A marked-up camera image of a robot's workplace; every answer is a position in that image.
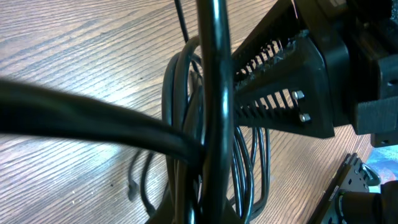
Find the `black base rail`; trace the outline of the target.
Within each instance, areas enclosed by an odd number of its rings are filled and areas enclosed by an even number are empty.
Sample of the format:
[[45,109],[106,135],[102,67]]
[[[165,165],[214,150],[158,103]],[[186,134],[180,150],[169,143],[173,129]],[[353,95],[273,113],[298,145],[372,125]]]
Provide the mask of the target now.
[[397,181],[381,184],[356,153],[347,154],[308,222],[397,224]]

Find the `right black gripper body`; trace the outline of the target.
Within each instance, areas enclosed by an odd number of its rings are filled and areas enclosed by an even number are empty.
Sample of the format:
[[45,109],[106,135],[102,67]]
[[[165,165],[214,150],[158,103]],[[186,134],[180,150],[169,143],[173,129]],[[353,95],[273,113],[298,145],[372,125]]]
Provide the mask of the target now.
[[296,1],[321,53],[334,127],[352,125],[373,147],[397,145],[397,12],[393,0]]

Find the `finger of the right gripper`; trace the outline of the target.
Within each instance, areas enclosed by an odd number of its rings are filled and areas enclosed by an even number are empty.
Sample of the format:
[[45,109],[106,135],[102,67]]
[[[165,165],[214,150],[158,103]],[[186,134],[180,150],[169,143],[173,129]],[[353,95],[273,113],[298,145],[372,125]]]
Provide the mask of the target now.
[[315,138],[335,135],[325,63],[309,36],[296,36],[236,84],[234,120]]
[[266,49],[273,41],[286,46],[299,30],[299,20],[292,1],[278,0],[232,54],[234,80],[244,78],[241,70],[247,68],[262,49]]

